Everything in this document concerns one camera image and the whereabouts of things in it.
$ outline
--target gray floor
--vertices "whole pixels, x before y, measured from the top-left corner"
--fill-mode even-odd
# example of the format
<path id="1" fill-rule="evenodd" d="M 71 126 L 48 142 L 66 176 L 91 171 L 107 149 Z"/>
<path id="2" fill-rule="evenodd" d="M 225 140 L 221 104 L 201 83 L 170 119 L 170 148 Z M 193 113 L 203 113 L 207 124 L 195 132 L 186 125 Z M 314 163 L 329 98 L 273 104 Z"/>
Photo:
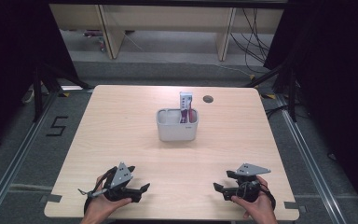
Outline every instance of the gray floor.
<path id="1" fill-rule="evenodd" d="M 117 59 L 110 60 L 100 50 L 98 37 L 87 38 L 82 33 L 62 31 L 62 36 L 80 78 L 92 85 L 130 83 L 239 87 L 250 81 L 250 75 L 259 77 L 267 71 L 261 67 L 261 62 L 245 56 L 233 41 L 229 44 L 227 59 L 219 62 L 213 34 L 128 33 Z M 269 45 L 273 36 L 260 37 Z M 255 53 L 260 52 L 256 47 L 251 49 Z M 271 93 L 272 83 L 273 80 L 262 83 L 258 87 L 260 93 Z M 70 85 L 64 80 L 62 84 Z M 45 217 L 43 210 L 46 203 L 43 197 L 49 195 L 54 186 L 90 96 L 91 93 L 70 93 L 67 97 L 55 99 L 0 205 L 0 223 L 79 222 L 79 218 Z M 262 103 L 266 110 L 278 106 L 274 99 L 262 99 Z M 296 112 L 297 125 L 337 199 L 343 216 L 347 223 L 358 223 L 358 196 L 350 181 L 340 165 L 326 156 L 328 146 L 319 135 L 306 108 L 298 106 Z M 33 125 L 33 113 L 33 104 L 24 105 L 1 136 L 0 180 Z M 68 116 L 68 119 L 60 120 L 60 124 L 66 126 L 65 132 L 60 137 L 48 137 L 48 133 L 55 132 L 50 129 L 50 125 L 57 116 Z M 300 208 L 300 218 L 296 223 L 333 223 L 282 112 L 272 115 L 269 124 Z"/>

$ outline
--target black tape mark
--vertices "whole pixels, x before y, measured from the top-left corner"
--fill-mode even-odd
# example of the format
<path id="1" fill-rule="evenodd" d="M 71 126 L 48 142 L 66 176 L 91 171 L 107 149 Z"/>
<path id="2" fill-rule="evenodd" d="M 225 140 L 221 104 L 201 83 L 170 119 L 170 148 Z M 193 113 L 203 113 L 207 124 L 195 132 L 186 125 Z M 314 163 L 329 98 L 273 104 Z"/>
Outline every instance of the black tape mark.
<path id="1" fill-rule="evenodd" d="M 61 201 L 62 196 L 56 194 L 43 195 L 40 199 L 41 203 L 52 202 L 59 203 Z"/>
<path id="2" fill-rule="evenodd" d="M 61 125 L 55 125 L 55 123 L 57 122 L 58 119 L 68 119 L 68 116 L 57 116 L 54 119 L 54 122 L 51 124 L 50 128 L 57 128 L 57 129 L 61 129 L 60 133 L 48 133 L 46 134 L 47 137 L 58 137 L 61 136 L 63 133 L 63 130 L 65 130 L 66 126 L 61 126 Z"/>
<path id="3" fill-rule="evenodd" d="M 298 209 L 297 203 L 284 202 L 284 208 L 286 209 Z"/>

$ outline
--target small round hole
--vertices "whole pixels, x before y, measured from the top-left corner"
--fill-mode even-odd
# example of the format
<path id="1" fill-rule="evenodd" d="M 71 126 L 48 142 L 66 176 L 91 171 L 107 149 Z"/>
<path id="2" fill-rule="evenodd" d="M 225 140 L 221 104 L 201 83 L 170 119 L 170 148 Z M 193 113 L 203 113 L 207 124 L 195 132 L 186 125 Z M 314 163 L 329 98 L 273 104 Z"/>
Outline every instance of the small round hole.
<path id="1" fill-rule="evenodd" d="M 211 103 L 211 102 L 213 102 L 213 97 L 212 96 L 210 96 L 210 95 L 206 95 L 206 96 L 204 96 L 203 97 L 203 101 L 205 102 L 205 103 Z"/>

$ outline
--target aluminum rail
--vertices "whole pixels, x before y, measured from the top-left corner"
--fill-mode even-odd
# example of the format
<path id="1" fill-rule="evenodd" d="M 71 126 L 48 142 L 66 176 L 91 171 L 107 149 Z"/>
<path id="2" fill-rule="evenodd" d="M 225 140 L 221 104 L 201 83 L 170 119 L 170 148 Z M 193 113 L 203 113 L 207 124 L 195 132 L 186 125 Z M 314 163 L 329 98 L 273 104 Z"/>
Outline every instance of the aluminum rail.
<path id="1" fill-rule="evenodd" d="M 284 101 L 284 97 L 281 94 L 277 94 L 278 105 L 286 105 Z M 344 224 L 347 223 L 345 217 L 342 214 L 341 209 L 339 208 L 339 204 L 336 198 L 333 195 L 333 192 L 328 187 L 324 176 L 322 175 L 321 170 L 319 169 L 318 164 L 310 152 L 310 148 L 308 147 L 301 131 L 299 130 L 297 123 L 293 122 L 290 117 L 288 111 L 283 110 L 283 117 L 286 121 L 287 126 L 289 127 L 290 132 L 295 138 L 297 147 L 301 153 L 301 156 L 307 166 L 308 171 L 310 172 L 310 176 L 315 184 L 316 189 L 318 190 L 324 206 L 326 207 L 327 213 L 330 216 L 331 220 L 335 224 Z"/>
<path id="2" fill-rule="evenodd" d="M 0 205 L 2 201 L 5 199 L 5 196 L 8 192 L 8 189 L 10 188 L 11 183 L 13 182 L 17 173 L 19 172 L 21 165 L 24 162 L 32 143 L 34 142 L 42 124 L 44 123 L 46 114 L 48 113 L 49 109 L 51 108 L 53 102 L 57 97 L 58 97 L 57 92 L 50 93 L 48 99 L 45 102 L 44 112 L 41 114 L 39 120 L 37 120 L 32 124 L 30 130 L 28 131 L 27 135 L 22 141 L 16 155 L 14 156 L 10 165 L 7 167 L 6 172 L 2 176 L 0 180 Z"/>

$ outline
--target fingers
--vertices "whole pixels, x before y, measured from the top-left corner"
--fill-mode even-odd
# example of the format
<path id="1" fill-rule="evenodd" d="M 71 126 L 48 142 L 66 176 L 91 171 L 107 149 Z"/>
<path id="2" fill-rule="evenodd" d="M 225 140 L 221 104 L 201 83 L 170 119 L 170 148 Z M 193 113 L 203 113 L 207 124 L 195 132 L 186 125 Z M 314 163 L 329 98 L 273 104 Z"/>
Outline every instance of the fingers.
<path id="1" fill-rule="evenodd" d="M 257 177 L 258 181 L 260 182 L 260 184 L 265 185 L 266 187 L 268 186 L 267 181 L 265 179 L 263 179 L 263 177 L 261 177 L 260 175 L 257 175 L 256 177 Z"/>
<path id="2" fill-rule="evenodd" d="M 244 219 L 248 219 L 249 216 L 250 216 L 250 214 L 249 214 L 248 212 L 245 212 L 245 213 L 243 214 L 243 218 L 244 218 Z"/>
<path id="3" fill-rule="evenodd" d="M 239 198 L 237 196 L 232 196 L 231 197 L 231 201 L 236 203 L 237 205 L 243 207 L 244 209 L 246 209 L 246 207 L 248 206 L 248 202 L 246 202 L 244 199 Z"/>
<path id="4" fill-rule="evenodd" d="M 103 175 L 98 176 L 97 178 L 97 182 L 95 183 L 96 185 L 98 184 L 98 182 L 100 182 L 100 180 L 103 178 Z M 97 190 L 101 190 L 103 188 L 103 182 L 101 182 L 101 184 L 98 186 Z"/>

